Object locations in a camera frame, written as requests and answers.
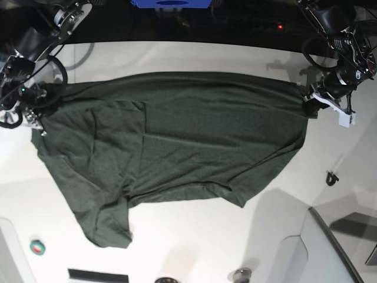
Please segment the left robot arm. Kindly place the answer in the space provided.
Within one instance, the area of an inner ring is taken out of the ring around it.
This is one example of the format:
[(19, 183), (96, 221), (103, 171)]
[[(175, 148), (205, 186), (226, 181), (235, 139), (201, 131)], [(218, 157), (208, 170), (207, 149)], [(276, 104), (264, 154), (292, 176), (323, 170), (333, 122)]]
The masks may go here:
[[(376, 36), (376, 21), (356, 20), (356, 9), (347, 1), (298, 1), (298, 7), (315, 29), (315, 34), (302, 44), (302, 54), (321, 71), (320, 80), (312, 83), (304, 96), (304, 106), (310, 114), (331, 108), (339, 115), (339, 124), (355, 124), (352, 93), (366, 80), (376, 76), (376, 58), (368, 39)], [(326, 41), (337, 55), (335, 66), (318, 64), (307, 50), (312, 41)]]

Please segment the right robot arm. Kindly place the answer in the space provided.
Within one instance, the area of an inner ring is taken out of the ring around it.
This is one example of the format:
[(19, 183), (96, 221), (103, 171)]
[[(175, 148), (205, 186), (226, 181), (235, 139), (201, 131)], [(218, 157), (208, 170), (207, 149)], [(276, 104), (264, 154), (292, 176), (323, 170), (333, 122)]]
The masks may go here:
[(68, 84), (65, 67), (52, 54), (103, 1), (15, 1), (29, 24), (1, 44), (1, 127), (21, 125), (46, 134), (42, 117), (53, 111)]

